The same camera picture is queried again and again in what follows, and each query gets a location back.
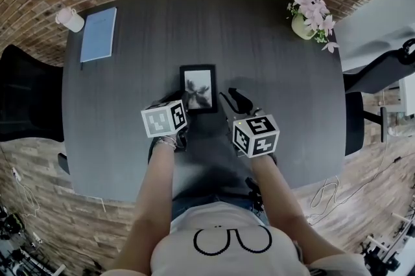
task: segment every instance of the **white t-shirt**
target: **white t-shirt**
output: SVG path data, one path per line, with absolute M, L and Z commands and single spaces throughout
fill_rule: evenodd
M 153 276 L 370 276 L 358 254 L 341 254 L 305 266 L 292 240 L 266 227 L 252 212 L 224 202 L 188 209 L 172 222 L 171 233 L 154 249 Z M 143 276 L 111 270 L 102 276 Z

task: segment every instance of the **jeans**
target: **jeans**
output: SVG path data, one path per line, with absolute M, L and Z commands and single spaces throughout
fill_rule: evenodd
M 178 198 L 173 200 L 173 211 L 172 211 L 172 220 L 179 217 L 186 210 L 192 207 L 207 205 L 213 202 L 226 202 L 231 205 L 238 206 L 240 208 L 246 209 L 253 212 L 265 225 L 269 225 L 268 218 L 263 211 L 257 211 L 254 209 L 254 203 L 248 196 L 243 196 L 239 194 L 210 194 L 207 196 L 199 196 L 195 198 Z

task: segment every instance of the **book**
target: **book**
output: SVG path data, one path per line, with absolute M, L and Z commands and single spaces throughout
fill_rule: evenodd
M 80 51 L 81 63 L 110 57 L 117 8 L 109 8 L 86 18 Z

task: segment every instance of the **shirt sleeve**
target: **shirt sleeve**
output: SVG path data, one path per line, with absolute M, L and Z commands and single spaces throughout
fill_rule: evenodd
M 125 269 L 114 269 L 105 271 L 101 276 L 146 276 L 143 273 L 139 273 L 134 270 L 125 270 Z
M 310 270 L 325 270 L 329 274 L 341 276 L 370 276 L 360 254 L 338 254 L 314 261 L 308 265 Z

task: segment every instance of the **flower vase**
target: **flower vase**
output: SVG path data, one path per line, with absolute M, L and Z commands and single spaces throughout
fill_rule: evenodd
M 296 14 L 292 19 L 292 30 L 304 40 L 310 40 L 314 35 L 316 35 L 317 31 L 306 30 L 306 27 L 307 25 L 304 25 L 304 16 L 302 14 Z

